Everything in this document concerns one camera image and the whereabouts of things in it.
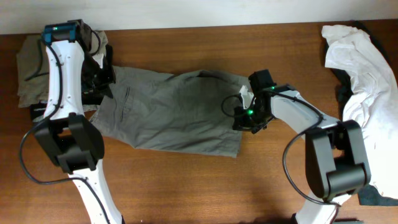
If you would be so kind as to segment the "grey-green shorts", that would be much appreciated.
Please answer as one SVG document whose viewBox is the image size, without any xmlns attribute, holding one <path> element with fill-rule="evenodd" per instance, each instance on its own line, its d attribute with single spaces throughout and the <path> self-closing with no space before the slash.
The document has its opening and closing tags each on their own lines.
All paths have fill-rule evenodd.
<svg viewBox="0 0 398 224">
<path fill-rule="evenodd" d="M 91 123 L 102 135 L 135 149 L 236 157 L 242 132 L 232 129 L 231 95 L 248 79 L 223 71 L 173 75 L 115 67 L 113 97 L 104 97 Z"/>
</svg>

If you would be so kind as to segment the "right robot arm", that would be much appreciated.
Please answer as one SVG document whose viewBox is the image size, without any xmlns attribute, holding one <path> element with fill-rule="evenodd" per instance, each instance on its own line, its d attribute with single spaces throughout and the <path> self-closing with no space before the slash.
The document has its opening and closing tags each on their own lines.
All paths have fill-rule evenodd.
<svg viewBox="0 0 398 224">
<path fill-rule="evenodd" d="M 256 133 L 279 119 L 297 134 L 286 145 L 282 167 L 294 190 L 305 199 L 292 215 L 292 223 L 336 223 L 342 205 L 371 179 L 368 156 L 360 125 L 328 116 L 290 85 L 271 85 L 260 90 L 242 86 L 236 97 L 235 129 Z M 305 176 L 308 194 L 293 182 L 287 168 L 292 145 L 305 141 Z"/>
</svg>

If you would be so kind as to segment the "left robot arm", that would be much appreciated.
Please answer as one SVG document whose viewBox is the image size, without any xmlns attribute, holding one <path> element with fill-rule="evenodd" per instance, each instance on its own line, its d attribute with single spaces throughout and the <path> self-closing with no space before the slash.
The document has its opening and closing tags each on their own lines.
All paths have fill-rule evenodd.
<svg viewBox="0 0 398 224">
<path fill-rule="evenodd" d="M 92 223 L 124 223 L 104 176 L 103 137 L 83 109 L 84 98 L 112 97 L 109 84 L 116 80 L 106 54 L 91 49 L 95 35 L 81 19 L 45 26 L 49 96 L 34 137 L 75 184 Z"/>
</svg>

